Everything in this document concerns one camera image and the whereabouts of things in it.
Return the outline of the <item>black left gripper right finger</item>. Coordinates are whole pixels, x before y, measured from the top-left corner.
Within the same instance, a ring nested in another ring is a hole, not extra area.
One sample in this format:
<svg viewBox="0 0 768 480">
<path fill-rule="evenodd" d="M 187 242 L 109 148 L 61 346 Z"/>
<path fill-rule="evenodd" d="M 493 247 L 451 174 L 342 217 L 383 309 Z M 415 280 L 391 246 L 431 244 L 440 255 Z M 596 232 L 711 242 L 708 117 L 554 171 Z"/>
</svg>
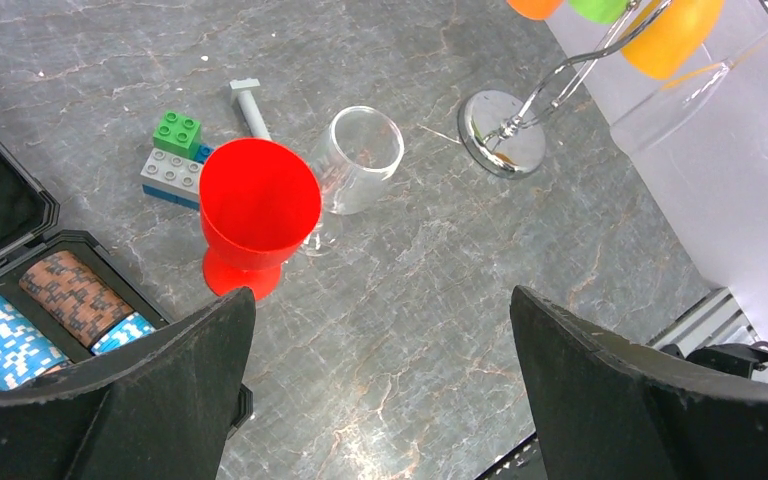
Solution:
<svg viewBox="0 0 768 480">
<path fill-rule="evenodd" d="M 768 383 L 630 342 L 514 288 L 510 320 L 552 479 L 768 479 Z"/>
</svg>

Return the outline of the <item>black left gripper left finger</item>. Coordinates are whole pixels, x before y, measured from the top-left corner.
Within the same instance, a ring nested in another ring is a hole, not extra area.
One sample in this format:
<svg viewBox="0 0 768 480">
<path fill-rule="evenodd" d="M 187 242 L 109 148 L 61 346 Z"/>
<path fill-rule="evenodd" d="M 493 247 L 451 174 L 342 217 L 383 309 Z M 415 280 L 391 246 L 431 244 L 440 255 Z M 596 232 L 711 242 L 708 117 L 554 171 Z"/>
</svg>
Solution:
<svg viewBox="0 0 768 480">
<path fill-rule="evenodd" d="M 235 290 L 112 352 L 0 391 L 0 479 L 212 479 L 253 412 Z"/>
</svg>

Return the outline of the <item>red plastic wine glass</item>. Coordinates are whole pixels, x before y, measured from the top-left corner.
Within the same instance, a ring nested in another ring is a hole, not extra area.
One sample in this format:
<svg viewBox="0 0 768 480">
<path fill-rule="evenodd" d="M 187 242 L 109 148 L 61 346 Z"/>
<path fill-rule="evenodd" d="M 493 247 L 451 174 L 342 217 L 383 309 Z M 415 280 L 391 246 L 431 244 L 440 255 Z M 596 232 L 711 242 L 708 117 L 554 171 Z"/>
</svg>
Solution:
<svg viewBox="0 0 768 480">
<path fill-rule="evenodd" d="M 260 300 L 320 219 L 320 186 L 310 167 L 271 140 L 240 138 L 217 148 L 199 181 L 202 271 L 223 296 L 238 288 Z"/>
</svg>

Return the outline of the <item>clear wine glass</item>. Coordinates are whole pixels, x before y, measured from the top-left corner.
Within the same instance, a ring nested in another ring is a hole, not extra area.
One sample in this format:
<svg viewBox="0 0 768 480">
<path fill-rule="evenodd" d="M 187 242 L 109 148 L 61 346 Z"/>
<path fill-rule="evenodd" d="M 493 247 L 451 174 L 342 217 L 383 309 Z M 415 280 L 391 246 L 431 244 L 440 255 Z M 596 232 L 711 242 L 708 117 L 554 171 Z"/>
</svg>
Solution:
<svg viewBox="0 0 768 480">
<path fill-rule="evenodd" d="M 768 15 L 768 1 L 760 6 Z M 630 156 L 657 145 L 702 109 L 731 71 L 767 46 L 768 29 L 720 62 L 665 83 L 611 125 L 614 142 Z"/>
<path fill-rule="evenodd" d="M 364 105 L 339 111 L 305 157 L 320 186 L 322 212 L 301 251 L 329 253 L 342 233 L 342 219 L 384 194 L 404 151 L 401 131 L 384 113 Z"/>
</svg>

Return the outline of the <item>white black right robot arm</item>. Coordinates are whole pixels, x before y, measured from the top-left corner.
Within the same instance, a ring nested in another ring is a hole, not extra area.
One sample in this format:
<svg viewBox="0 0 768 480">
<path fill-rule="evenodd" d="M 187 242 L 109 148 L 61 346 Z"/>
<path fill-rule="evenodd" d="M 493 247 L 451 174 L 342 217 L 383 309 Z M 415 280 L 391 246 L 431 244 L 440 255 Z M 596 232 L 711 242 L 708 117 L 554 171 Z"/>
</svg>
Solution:
<svg viewBox="0 0 768 480">
<path fill-rule="evenodd" d="M 688 355 L 684 355 L 677 344 L 663 346 L 660 351 L 722 373 L 768 383 L 768 342 L 711 345 L 697 348 Z"/>
</svg>

